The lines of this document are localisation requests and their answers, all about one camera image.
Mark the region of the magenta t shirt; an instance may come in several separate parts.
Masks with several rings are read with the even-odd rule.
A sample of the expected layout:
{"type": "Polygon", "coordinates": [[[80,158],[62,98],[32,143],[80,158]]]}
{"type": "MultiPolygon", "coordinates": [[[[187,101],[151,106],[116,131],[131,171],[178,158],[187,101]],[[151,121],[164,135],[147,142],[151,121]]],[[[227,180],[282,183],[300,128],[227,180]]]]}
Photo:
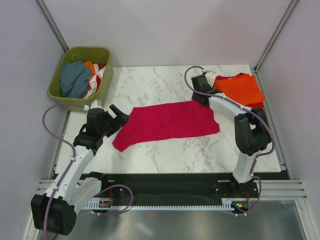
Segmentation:
{"type": "Polygon", "coordinates": [[[139,143],[202,137],[220,131],[213,110],[193,100],[135,107],[129,116],[112,143],[120,152],[139,143]]]}

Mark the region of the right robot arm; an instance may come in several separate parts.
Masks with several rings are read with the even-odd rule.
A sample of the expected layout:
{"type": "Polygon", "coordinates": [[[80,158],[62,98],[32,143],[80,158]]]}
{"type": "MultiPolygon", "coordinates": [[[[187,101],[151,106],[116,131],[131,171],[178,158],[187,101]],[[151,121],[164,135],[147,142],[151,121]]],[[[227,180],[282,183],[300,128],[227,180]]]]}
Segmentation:
{"type": "Polygon", "coordinates": [[[199,101],[214,112],[218,112],[234,124],[235,143],[239,149],[236,167],[232,172],[235,181],[229,184],[229,191],[235,197],[247,191],[246,183],[253,178],[257,158],[269,155],[275,148],[265,152],[274,137],[262,108],[250,108],[227,97],[218,89],[213,89],[200,74],[191,78],[192,99],[199,101]]]}

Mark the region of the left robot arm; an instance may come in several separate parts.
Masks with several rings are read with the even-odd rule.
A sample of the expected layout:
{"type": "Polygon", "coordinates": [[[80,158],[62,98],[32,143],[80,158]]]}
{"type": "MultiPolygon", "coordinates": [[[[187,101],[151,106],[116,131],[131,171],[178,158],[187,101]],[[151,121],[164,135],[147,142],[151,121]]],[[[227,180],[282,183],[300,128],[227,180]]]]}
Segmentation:
{"type": "Polygon", "coordinates": [[[82,105],[86,112],[84,123],[72,143],[55,135],[48,127],[44,129],[57,140],[71,148],[70,155],[62,171],[42,194],[35,194],[31,199],[31,212],[34,227],[42,231],[43,239],[48,234],[67,236],[73,230],[77,215],[96,195],[106,196],[110,191],[108,182],[89,177],[78,183],[87,165],[94,159],[104,138],[109,138],[130,120],[130,116],[120,111],[114,104],[110,113],[98,100],[91,105],[82,105]]]}

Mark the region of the white orange t shirt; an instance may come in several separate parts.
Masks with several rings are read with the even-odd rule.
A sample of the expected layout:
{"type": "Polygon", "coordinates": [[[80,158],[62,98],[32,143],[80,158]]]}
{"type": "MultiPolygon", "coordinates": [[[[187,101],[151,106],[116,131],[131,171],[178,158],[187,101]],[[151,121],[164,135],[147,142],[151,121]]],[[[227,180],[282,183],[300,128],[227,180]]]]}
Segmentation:
{"type": "Polygon", "coordinates": [[[89,87],[82,97],[83,99],[87,99],[92,97],[99,89],[106,66],[103,64],[92,63],[91,61],[85,62],[84,65],[87,66],[93,74],[93,76],[87,81],[89,87]]]}

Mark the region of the grey blue t shirt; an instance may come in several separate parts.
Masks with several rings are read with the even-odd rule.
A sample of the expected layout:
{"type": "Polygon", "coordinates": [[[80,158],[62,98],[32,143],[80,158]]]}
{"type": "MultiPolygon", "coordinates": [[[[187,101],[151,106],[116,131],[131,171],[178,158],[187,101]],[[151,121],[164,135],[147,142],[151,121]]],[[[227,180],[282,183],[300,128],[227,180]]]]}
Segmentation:
{"type": "Polygon", "coordinates": [[[82,98],[89,89],[92,71],[82,62],[67,62],[60,69],[61,94],[65,98],[82,98]]]}

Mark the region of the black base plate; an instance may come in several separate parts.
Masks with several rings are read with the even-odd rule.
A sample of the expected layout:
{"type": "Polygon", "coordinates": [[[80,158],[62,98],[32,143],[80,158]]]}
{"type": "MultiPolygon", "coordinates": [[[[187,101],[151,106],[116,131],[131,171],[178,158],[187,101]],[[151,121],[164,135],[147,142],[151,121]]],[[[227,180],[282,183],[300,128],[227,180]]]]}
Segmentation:
{"type": "Polygon", "coordinates": [[[102,189],[116,187],[101,194],[112,197],[113,206],[182,207],[218,206],[223,199],[258,197],[257,184],[250,180],[237,183],[231,173],[84,173],[81,180],[93,177],[102,189]]]}

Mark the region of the right aluminium frame post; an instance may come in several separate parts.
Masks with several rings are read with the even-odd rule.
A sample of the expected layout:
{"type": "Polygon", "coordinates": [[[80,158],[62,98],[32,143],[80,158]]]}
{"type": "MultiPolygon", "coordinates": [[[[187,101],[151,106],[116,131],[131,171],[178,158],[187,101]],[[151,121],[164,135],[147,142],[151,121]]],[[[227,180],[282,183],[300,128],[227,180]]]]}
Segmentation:
{"type": "Polygon", "coordinates": [[[256,74],[259,69],[262,67],[263,63],[265,62],[267,56],[273,49],[274,45],[276,44],[278,38],[280,37],[281,33],[283,32],[286,24],[290,20],[291,15],[295,11],[297,5],[299,4],[300,0],[290,0],[288,6],[286,7],[282,17],[280,18],[275,30],[273,31],[266,47],[264,48],[261,56],[259,57],[257,63],[252,66],[254,73],[256,74]]]}

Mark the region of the aluminium frame post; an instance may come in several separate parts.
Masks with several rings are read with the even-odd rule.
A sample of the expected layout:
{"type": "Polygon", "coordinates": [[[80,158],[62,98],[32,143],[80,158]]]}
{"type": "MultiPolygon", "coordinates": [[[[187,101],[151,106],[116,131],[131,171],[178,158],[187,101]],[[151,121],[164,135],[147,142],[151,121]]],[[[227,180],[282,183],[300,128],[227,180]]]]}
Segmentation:
{"type": "Polygon", "coordinates": [[[264,48],[261,56],[259,57],[257,63],[252,66],[254,73],[256,74],[259,69],[262,67],[263,63],[265,62],[267,56],[273,49],[274,45],[276,44],[278,38],[280,37],[281,33],[283,32],[286,24],[290,20],[291,15],[295,11],[297,5],[299,4],[300,0],[290,0],[288,6],[286,7],[282,17],[280,18],[275,30],[273,31],[266,47],[264,48]]]}
{"type": "Polygon", "coordinates": [[[56,38],[58,44],[60,45],[61,49],[64,52],[67,52],[69,50],[69,47],[61,33],[61,31],[58,28],[58,25],[56,24],[52,14],[49,11],[49,8],[47,7],[44,0],[35,0],[34,1],[39,8],[41,14],[43,15],[46,23],[48,24],[50,30],[52,31],[54,37],[56,38]]]}

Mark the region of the aluminium rail profile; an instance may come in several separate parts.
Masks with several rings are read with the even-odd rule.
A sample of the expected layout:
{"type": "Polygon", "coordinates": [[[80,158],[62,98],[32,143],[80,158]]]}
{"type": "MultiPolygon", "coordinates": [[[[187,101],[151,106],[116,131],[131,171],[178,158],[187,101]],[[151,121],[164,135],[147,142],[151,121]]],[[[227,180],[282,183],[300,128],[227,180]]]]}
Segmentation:
{"type": "Polygon", "coordinates": [[[57,181],[42,181],[40,189],[43,195],[72,201],[79,196],[93,198],[109,198],[114,201],[133,197],[134,199],[178,198],[179,201],[187,198],[208,197],[220,201],[222,199],[256,199],[258,197],[303,198],[305,192],[300,182],[293,180],[258,180],[247,183],[236,183],[231,180],[214,179],[122,179],[98,180],[87,178],[77,183],[73,189],[67,183],[56,186],[57,181]]]}

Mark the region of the left aluminium frame post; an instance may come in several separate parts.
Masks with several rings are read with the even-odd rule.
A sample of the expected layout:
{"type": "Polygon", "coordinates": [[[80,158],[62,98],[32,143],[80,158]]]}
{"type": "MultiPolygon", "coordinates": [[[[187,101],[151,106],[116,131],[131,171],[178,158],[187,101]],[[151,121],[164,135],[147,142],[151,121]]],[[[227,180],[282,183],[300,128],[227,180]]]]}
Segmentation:
{"type": "Polygon", "coordinates": [[[43,15],[46,23],[48,24],[50,30],[52,31],[54,37],[56,38],[58,44],[60,45],[61,49],[64,52],[67,52],[69,50],[69,47],[61,33],[61,31],[58,28],[58,25],[56,24],[52,14],[49,11],[49,8],[47,7],[44,0],[35,0],[34,1],[39,8],[41,14],[43,15]]]}

